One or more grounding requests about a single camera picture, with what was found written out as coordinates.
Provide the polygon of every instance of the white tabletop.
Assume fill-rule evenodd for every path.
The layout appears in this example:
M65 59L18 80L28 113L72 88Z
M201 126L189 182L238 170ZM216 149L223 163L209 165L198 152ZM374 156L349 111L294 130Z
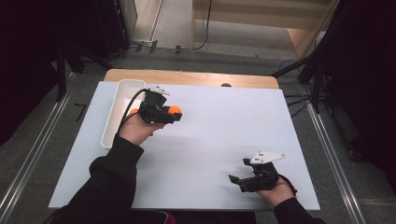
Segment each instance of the white tabletop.
M179 105L181 121L168 124L143 145L137 164L133 208L194 210L263 210L267 201L242 193L228 175L252 177L244 158L259 150L285 153L274 161L298 190L307 210L319 210L318 199L280 90L161 85ZM115 82L100 82L49 203L69 203L88 180L91 162L107 154L101 147Z

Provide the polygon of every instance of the hand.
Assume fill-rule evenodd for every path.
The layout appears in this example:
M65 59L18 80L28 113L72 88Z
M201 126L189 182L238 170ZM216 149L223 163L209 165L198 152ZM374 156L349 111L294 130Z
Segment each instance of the hand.
M279 177L273 189L259 190L257 193L267 199L273 207L276 207L287 199L294 198L290 185L281 177Z
M161 123L145 123L139 114L135 114L128 118L120 131L120 137L139 146L155 131L162 129L165 124Z

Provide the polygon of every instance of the black sleeve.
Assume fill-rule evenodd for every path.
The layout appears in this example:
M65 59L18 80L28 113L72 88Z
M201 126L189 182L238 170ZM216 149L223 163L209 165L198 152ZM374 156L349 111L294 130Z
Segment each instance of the black sleeve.
M116 135L108 154L91 164L90 179L51 223L124 223L134 201L136 164L143 151Z
M296 198L280 203L274 213L279 224L326 224L322 219L311 217Z

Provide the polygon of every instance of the person's arm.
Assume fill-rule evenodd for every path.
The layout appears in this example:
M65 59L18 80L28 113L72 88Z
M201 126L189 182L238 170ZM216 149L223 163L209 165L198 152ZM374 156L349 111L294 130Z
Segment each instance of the person's arm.
M138 145L162 127L145 124L139 115L128 119L108 154L91 164L90 179L51 223L125 222L134 201L136 164L144 151Z
M322 219L309 215L294 197L290 185L281 177L271 190L257 191L274 207L279 224L325 224Z

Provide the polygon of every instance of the white tray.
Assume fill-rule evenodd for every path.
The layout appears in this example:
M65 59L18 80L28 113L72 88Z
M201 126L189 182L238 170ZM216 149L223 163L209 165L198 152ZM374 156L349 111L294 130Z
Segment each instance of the white tray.
M126 107L131 102L134 95L146 87L143 80L125 79L119 82L116 94L114 95L113 104L108 115L105 130L102 136L102 147L111 148L113 145L114 134L119 128L121 118ZM131 105L131 109L139 108L143 99L143 93L139 94Z

